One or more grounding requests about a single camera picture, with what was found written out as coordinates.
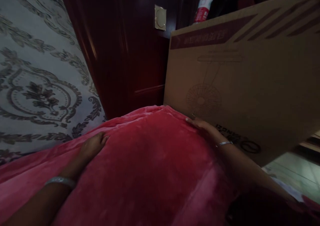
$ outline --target tile floor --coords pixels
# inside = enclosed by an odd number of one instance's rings
[[[320,204],[320,166],[288,152],[263,169]]]

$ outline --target hand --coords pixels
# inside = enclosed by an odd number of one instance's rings
[[[108,138],[109,136],[105,135],[105,132],[100,132],[87,139],[81,147],[79,157],[92,160],[102,150]]]
[[[211,139],[214,141],[214,143],[217,145],[222,142],[228,141],[220,132],[217,130],[215,127],[213,127],[211,124],[208,122],[200,119],[200,118],[195,118],[194,120],[186,118],[186,121],[193,125],[194,127],[202,130],[202,132],[205,132],[202,134],[203,137],[206,136],[206,134],[209,134],[211,136]]]

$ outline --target damask wallpaper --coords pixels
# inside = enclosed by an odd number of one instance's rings
[[[0,164],[106,120],[62,0],[0,0]]]

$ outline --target wall switch plate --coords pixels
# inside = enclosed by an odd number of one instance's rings
[[[166,30],[167,25],[167,10],[160,6],[154,5],[154,28]]]

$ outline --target silver bracelet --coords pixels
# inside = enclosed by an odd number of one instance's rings
[[[229,144],[229,143],[230,143],[230,144],[233,144],[231,141],[226,141],[226,142],[222,142],[222,143],[216,145],[216,147],[221,146],[221,145],[224,145],[224,144]]]
[[[68,178],[64,178],[64,177],[53,177],[53,178],[49,179],[44,185],[47,185],[50,183],[65,184],[65,185],[69,186],[71,189],[74,189],[76,187],[75,181],[68,179]]]

